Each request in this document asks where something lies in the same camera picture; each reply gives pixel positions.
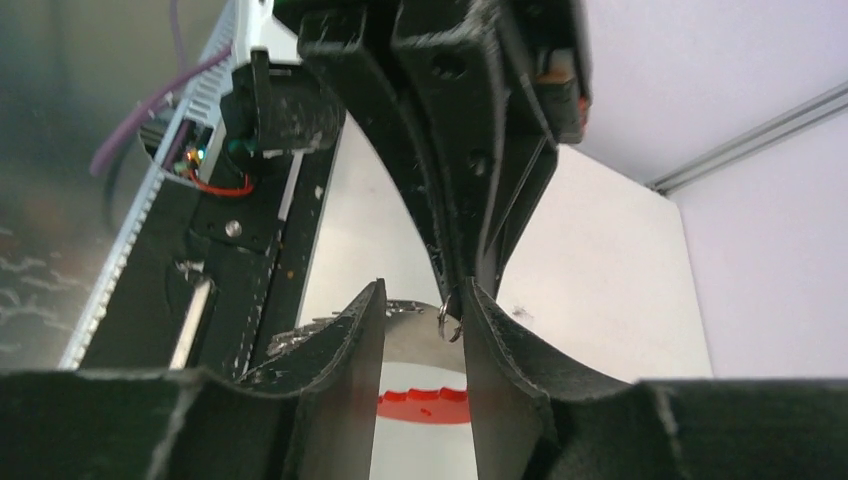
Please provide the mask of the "left aluminium frame post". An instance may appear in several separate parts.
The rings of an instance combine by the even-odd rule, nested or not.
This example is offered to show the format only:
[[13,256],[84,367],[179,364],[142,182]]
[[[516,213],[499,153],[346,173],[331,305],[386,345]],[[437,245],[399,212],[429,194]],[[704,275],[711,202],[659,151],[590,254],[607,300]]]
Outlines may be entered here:
[[645,186],[668,196],[847,112],[847,82],[699,155]]

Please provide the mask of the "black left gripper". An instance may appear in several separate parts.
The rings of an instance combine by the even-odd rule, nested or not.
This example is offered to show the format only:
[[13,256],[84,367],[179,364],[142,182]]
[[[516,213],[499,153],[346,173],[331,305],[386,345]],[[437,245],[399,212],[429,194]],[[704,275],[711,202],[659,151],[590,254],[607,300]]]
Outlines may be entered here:
[[298,36],[306,65],[398,190],[441,298],[454,298],[468,277],[496,294],[559,144],[585,136],[584,3],[402,1],[396,13],[324,6],[305,13]]

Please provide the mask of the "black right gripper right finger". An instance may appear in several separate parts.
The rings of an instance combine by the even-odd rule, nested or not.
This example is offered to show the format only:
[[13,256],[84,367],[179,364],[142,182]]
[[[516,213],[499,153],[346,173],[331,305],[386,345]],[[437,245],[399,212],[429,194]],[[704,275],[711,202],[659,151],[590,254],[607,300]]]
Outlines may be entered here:
[[482,479],[843,479],[843,379],[619,381],[514,322],[476,283],[463,343]]

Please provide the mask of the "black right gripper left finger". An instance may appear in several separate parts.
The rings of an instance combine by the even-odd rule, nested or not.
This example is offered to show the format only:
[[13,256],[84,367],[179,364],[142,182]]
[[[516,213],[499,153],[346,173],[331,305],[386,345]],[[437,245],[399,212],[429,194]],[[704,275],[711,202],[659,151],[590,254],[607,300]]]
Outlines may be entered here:
[[1,376],[5,479],[365,479],[386,289],[228,381],[184,370]]

